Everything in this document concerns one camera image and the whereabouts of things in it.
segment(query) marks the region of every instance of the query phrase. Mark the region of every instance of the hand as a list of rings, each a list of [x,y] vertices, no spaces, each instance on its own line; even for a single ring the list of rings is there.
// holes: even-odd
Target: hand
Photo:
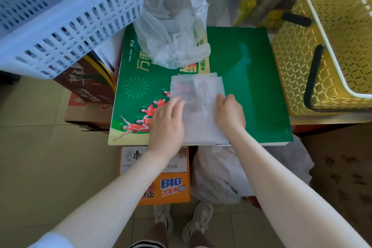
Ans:
[[[185,136],[182,122],[184,100],[175,97],[158,108],[152,117],[147,149],[168,161],[180,150]]]
[[[239,129],[245,130],[243,107],[229,94],[226,98],[217,95],[216,122],[228,138],[228,134]]]

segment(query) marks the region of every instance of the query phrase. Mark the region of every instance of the yellow basket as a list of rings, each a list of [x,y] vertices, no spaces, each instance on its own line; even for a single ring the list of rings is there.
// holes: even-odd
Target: yellow basket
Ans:
[[[273,41],[290,115],[372,110],[372,0],[297,0]]]

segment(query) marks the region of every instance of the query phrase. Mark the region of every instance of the foot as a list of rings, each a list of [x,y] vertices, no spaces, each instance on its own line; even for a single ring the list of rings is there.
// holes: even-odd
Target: foot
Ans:
[[[188,222],[183,228],[183,241],[188,243],[194,231],[200,231],[204,233],[204,231],[208,229],[208,223],[211,220],[212,214],[212,204],[207,202],[200,202],[195,208],[192,220]]]
[[[163,222],[167,229],[167,236],[171,236],[173,232],[173,220],[170,216],[170,204],[154,205],[155,223]]]

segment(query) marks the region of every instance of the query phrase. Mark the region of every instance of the basket handle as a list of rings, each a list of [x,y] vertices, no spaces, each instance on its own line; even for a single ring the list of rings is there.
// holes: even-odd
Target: basket handle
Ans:
[[[306,108],[319,113],[371,112],[372,109],[321,109],[316,108],[311,104],[311,97],[313,96],[313,90],[315,87],[315,82],[317,80],[323,52],[324,46],[321,44],[317,45],[314,50],[313,61],[311,62],[309,77],[307,79],[306,89],[304,93],[304,105],[306,106]]]
[[[282,20],[290,22],[290,23],[294,23],[296,25],[303,26],[305,28],[310,27],[311,23],[313,22],[313,20],[309,17],[293,14],[288,11],[283,12]]]

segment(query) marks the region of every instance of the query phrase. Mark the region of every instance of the white sleeve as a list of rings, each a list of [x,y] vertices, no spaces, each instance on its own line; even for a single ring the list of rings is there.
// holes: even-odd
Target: white sleeve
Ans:
[[[74,248],[74,246],[58,233],[48,232],[28,248]]]

